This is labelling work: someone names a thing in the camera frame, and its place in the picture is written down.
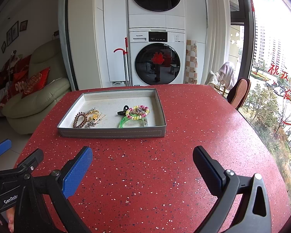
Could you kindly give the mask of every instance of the window frame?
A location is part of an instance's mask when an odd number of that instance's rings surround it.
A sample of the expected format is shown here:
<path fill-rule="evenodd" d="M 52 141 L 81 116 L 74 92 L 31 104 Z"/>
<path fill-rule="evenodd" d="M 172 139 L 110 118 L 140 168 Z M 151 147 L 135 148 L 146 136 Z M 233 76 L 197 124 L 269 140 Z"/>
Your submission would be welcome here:
<path fill-rule="evenodd" d="M 251 0 L 238 0 L 239 11 L 230 12 L 231 25 L 244 26 L 244 46 L 238 79 L 249 78 L 255 47 L 255 17 Z"/>

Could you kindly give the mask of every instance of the picture frame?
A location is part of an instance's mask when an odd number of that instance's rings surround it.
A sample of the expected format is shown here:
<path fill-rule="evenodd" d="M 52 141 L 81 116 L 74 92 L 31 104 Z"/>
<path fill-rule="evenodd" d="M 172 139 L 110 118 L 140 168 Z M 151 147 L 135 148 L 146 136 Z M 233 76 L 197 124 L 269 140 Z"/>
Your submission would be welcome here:
<path fill-rule="evenodd" d="M 19 31 L 22 32 L 22 31 L 27 30 L 27 24 L 28 24 L 28 20 L 22 21 L 19 26 Z"/>
<path fill-rule="evenodd" d="M 12 26 L 12 42 L 18 37 L 18 21 Z"/>
<path fill-rule="evenodd" d="M 6 43 L 5 43 L 5 41 L 3 41 L 3 44 L 2 44 L 2 46 L 1 46 L 1 51 L 2 51 L 2 53 L 5 52 L 5 49 L 6 49 Z"/>
<path fill-rule="evenodd" d="M 9 46 L 12 42 L 13 42 L 13 40 L 12 40 L 12 28 L 10 28 L 6 32 L 6 45 Z"/>

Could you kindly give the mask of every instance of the tiled floor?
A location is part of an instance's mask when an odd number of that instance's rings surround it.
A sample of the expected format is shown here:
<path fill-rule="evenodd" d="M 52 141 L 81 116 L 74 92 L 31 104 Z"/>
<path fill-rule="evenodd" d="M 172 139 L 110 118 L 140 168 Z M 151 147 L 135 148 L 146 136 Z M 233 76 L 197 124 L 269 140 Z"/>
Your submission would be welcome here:
<path fill-rule="evenodd" d="M 31 135 L 19 135 L 9 125 L 5 117 L 0 117 L 0 143 L 5 139 L 12 141 L 12 148 L 0 156 L 0 170 L 14 167 Z"/>

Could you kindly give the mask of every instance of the sofa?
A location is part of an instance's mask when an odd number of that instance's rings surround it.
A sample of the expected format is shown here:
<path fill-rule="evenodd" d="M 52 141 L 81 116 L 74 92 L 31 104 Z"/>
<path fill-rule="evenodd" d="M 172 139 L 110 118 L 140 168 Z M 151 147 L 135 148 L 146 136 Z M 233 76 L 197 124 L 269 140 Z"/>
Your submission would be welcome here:
<path fill-rule="evenodd" d="M 13 96 L 2 109 L 11 127 L 19 134 L 31 134 L 56 103 L 69 91 L 60 40 L 38 47 L 29 63 L 28 78 L 50 67 L 46 86 L 24 98 L 22 92 Z"/>

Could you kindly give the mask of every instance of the tray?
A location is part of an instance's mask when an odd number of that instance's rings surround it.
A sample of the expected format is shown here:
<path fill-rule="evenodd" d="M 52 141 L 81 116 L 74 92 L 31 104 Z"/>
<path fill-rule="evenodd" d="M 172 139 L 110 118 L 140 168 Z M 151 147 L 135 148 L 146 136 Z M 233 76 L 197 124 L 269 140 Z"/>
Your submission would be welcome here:
<path fill-rule="evenodd" d="M 147 115 L 148 127 L 143 127 L 141 121 L 127 121 L 118 128 L 123 116 L 117 115 L 123 107 L 145 105 L 150 109 Z M 96 108 L 107 116 L 95 127 L 74 129 L 72 127 L 75 115 Z M 143 138 L 164 137 L 166 120 L 156 89 L 120 89 L 83 93 L 73 103 L 66 115 L 57 126 L 63 137 L 82 138 Z"/>

